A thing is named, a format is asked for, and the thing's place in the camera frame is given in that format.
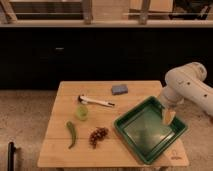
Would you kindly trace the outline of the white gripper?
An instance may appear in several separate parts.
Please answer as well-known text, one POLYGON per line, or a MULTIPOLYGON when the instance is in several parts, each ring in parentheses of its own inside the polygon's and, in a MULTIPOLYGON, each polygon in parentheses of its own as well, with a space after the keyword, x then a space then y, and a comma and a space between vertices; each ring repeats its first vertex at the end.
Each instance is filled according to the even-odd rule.
MULTIPOLYGON (((164 87, 158 96, 158 100, 165 108, 175 108, 177 105, 184 102, 184 98, 171 89, 170 87, 164 87)), ((162 113, 163 124, 170 125, 176 115, 176 112, 172 109, 165 109, 162 113)))

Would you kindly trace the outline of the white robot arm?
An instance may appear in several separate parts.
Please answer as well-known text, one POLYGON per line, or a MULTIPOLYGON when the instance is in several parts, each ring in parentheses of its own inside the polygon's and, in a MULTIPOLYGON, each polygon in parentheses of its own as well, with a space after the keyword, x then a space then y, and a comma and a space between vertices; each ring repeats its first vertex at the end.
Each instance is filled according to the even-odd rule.
POLYGON ((165 74, 166 85, 158 99, 164 106, 163 123, 170 125, 175 118, 174 107, 188 99, 201 107, 213 118, 213 88, 204 83, 207 77, 205 66, 191 62, 175 67, 165 74))

